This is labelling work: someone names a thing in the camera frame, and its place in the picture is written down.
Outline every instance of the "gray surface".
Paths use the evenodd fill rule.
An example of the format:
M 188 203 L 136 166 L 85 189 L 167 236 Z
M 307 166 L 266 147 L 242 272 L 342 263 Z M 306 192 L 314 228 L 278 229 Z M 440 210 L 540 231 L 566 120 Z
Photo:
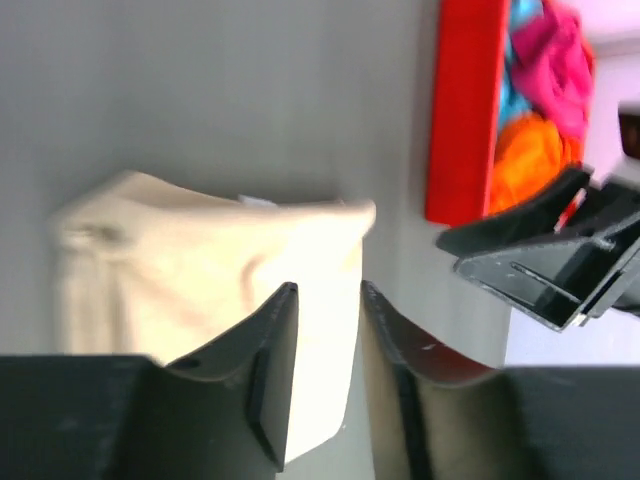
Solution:
M 501 363 L 506 308 L 449 274 L 421 216 L 437 8 L 0 2 L 0 351 L 56 349 L 45 220 L 132 168 L 217 195 L 373 198 L 366 278 L 444 341 Z M 350 411 L 363 395 L 357 380 Z M 354 418 L 344 435 L 366 430 Z M 328 468 L 330 449 L 305 461 Z M 366 478 L 361 445 L 341 449 L 344 478 Z

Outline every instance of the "pink fabric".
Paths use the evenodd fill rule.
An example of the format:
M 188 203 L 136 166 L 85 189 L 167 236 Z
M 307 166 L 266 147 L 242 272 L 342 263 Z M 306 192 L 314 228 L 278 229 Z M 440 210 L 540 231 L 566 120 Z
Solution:
M 512 35 L 518 61 L 512 65 L 513 85 L 558 131 L 583 139 L 593 78 L 582 47 L 580 17 L 557 4 Z

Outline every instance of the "cream fabric bag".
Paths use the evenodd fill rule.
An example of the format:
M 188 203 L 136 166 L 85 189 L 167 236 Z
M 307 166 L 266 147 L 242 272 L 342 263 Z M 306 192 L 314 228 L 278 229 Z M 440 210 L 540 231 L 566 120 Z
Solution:
M 64 350 L 164 364 L 299 286 L 286 460 L 334 436 L 355 350 L 375 206 L 246 206 L 126 173 L 56 216 Z

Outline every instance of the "red box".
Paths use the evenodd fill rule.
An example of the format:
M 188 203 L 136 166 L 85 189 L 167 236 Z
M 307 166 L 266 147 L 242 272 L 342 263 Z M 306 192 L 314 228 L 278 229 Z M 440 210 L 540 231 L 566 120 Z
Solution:
M 487 211 L 510 0 L 442 0 L 425 216 L 451 226 Z

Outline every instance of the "orange fabric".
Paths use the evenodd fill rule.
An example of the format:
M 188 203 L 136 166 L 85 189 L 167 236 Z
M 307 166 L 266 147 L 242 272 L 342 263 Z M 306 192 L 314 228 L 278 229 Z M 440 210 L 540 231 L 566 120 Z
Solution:
M 511 122 L 498 136 L 488 213 L 529 200 L 567 166 L 580 164 L 582 153 L 580 141 L 561 136 L 537 113 Z

